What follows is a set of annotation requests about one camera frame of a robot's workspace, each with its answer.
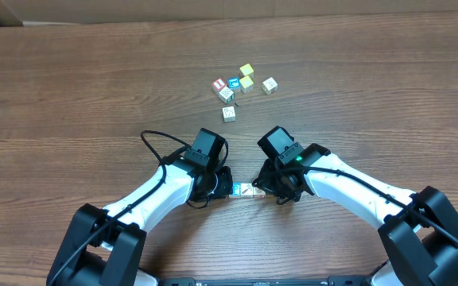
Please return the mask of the white block teal side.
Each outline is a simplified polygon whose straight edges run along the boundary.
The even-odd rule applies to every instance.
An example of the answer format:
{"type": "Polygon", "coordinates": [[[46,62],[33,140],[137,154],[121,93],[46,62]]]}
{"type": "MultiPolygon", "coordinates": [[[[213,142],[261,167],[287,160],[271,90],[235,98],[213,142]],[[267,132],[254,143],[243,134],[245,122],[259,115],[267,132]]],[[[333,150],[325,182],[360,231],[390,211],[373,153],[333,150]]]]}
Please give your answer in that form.
{"type": "Polygon", "coordinates": [[[255,198],[265,198],[266,197],[266,193],[262,189],[260,189],[258,187],[253,187],[253,196],[255,198]]]}

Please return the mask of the white block hammer picture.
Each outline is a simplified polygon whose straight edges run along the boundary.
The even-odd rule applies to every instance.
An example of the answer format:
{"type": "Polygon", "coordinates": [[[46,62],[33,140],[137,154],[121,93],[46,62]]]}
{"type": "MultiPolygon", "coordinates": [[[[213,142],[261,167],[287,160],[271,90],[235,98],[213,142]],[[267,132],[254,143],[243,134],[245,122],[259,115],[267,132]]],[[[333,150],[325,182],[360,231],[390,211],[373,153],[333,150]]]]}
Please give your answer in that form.
{"type": "Polygon", "coordinates": [[[242,198],[252,198],[254,196],[254,187],[252,184],[241,184],[240,195],[242,198]]]}

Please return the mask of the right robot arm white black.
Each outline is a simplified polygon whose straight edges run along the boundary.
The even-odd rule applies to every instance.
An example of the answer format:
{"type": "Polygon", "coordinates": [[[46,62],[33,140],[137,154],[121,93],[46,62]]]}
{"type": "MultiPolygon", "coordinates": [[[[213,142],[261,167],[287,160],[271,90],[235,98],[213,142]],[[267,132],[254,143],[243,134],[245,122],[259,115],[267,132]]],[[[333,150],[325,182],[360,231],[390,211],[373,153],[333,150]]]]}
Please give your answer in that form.
{"type": "Polygon", "coordinates": [[[363,285],[458,285],[458,212],[443,192],[385,184],[321,145],[302,147],[280,126],[258,146],[267,158],[253,185],[279,205],[316,195],[378,231],[387,259],[363,285]]]}

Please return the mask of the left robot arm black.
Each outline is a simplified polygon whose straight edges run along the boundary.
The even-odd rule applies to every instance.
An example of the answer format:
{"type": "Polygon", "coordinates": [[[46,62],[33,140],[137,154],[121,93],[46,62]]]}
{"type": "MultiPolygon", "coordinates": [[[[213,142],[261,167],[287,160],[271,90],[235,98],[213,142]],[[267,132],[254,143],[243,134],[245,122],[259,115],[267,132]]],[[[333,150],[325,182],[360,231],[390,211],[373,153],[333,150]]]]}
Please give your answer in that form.
{"type": "Polygon", "coordinates": [[[194,142],[166,157],[144,184],[115,203],[79,208],[47,276],[48,286],[154,286],[159,280],[140,268],[148,233],[172,210],[204,209],[233,187],[225,165],[227,140],[201,129],[194,142]]]}

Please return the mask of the blue letter P block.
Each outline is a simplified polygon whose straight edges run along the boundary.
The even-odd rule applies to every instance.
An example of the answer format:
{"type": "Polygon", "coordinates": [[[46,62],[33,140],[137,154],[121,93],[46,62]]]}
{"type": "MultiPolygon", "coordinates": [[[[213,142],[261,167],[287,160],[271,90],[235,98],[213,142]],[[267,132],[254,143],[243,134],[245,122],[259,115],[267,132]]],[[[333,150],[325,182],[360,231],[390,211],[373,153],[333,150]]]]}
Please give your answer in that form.
{"type": "Polygon", "coordinates": [[[242,191],[241,183],[233,183],[232,191],[229,197],[238,199],[241,197],[241,191],[242,191]]]}

